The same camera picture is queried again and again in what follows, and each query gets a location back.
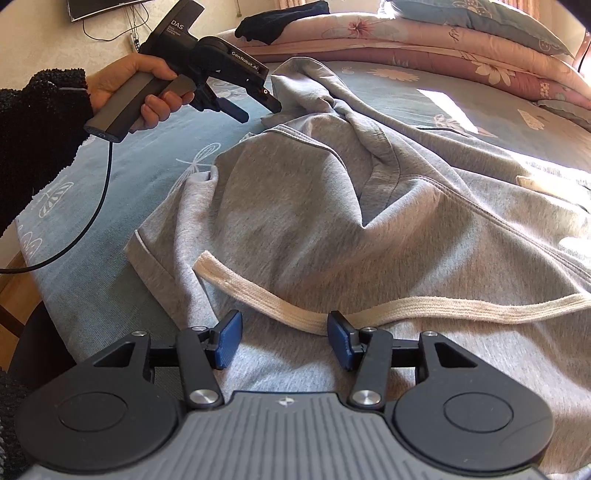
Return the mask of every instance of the pillow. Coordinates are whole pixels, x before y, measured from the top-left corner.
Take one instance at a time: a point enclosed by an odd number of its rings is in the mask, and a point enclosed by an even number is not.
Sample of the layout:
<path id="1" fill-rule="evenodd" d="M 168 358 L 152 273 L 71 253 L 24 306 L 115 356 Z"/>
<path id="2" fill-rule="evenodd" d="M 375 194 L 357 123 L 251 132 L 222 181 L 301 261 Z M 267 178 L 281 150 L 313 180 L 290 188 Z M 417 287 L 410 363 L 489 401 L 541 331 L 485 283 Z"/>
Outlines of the pillow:
<path id="1" fill-rule="evenodd" d="M 521 10 L 494 0 L 391 0 L 404 18 L 471 28 L 514 41 L 546 55 L 569 49 L 550 30 Z"/>
<path id="2" fill-rule="evenodd" d="M 583 127 L 587 132 L 591 132 L 591 110 L 562 100 L 540 100 L 536 105 L 570 120 Z"/>

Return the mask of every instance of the human hand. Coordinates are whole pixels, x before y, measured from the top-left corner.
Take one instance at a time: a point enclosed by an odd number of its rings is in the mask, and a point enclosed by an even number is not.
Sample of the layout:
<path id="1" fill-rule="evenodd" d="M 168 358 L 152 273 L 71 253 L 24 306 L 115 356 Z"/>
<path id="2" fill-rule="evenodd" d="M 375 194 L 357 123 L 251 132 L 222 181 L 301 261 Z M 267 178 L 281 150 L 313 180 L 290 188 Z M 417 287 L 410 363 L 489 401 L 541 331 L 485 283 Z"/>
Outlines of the human hand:
<path id="1" fill-rule="evenodd" d="M 174 80 L 174 73 L 163 59 L 132 53 L 119 59 L 93 75 L 86 77 L 86 91 L 90 96 L 92 111 L 96 114 L 105 106 L 107 100 L 136 72 L 150 72 L 162 80 Z M 166 92 L 162 98 L 148 95 L 141 106 L 142 117 L 132 127 L 132 131 L 154 128 L 164 122 L 172 112 L 190 103 L 194 94 L 186 93 L 179 97 L 174 92 Z"/>

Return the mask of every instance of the pink floral comforter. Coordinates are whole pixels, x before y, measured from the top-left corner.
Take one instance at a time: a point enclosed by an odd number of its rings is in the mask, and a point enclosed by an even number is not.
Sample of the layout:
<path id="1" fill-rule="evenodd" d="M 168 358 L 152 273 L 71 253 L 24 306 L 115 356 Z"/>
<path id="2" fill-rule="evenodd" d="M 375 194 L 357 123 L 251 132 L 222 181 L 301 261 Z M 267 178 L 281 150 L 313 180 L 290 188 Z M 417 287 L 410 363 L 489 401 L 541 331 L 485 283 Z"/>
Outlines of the pink floral comforter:
<path id="1" fill-rule="evenodd" d="M 557 99 L 591 109 L 591 86 L 570 65 L 467 28 L 345 13 L 292 22 L 270 46 L 238 39 L 234 30 L 219 36 L 263 62 L 296 55 L 368 61 L 485 83 L 534 102 Z"/>

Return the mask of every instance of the white drawstring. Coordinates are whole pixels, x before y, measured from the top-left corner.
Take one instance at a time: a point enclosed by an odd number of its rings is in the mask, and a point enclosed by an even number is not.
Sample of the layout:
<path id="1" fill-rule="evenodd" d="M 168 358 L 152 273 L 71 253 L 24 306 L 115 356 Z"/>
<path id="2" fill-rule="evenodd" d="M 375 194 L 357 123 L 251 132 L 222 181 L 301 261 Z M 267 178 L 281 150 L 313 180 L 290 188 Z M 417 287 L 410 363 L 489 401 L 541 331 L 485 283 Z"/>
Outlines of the white drawstring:
<path id="1" fill-rule="evenodd" d="M 326 313 L 310 312 L 273 295 L 223 265 L 209 251 L 199 255 L 193 271 L 202 279 L 258 312 L 304 332 L 326 335 Z M 530 305 L 497 305 L 482 300 L 446 297 L 407 297 L 382 303 L 361 312 L 342 312 L 355 328 L 378 327 L 413 318 L 445 318 L 481 322 L 539 322 L 591 309 L 591 295 L 576 293 L 557 300 Z"/>

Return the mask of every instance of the black fuzzy sleeve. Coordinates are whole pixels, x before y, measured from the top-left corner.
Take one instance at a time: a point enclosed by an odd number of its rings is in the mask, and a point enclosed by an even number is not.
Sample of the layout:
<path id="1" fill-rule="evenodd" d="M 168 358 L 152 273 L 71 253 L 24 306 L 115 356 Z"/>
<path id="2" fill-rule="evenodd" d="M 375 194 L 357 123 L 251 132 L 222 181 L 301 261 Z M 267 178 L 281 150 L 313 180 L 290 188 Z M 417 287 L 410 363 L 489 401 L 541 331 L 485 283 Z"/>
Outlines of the black fuzzy sleeve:
<path id="1" fill-rule="evenodd" d="M 72 163 L 92 117 L 84 70 L 44 70 L 0 90 L 0 235 Z"/>

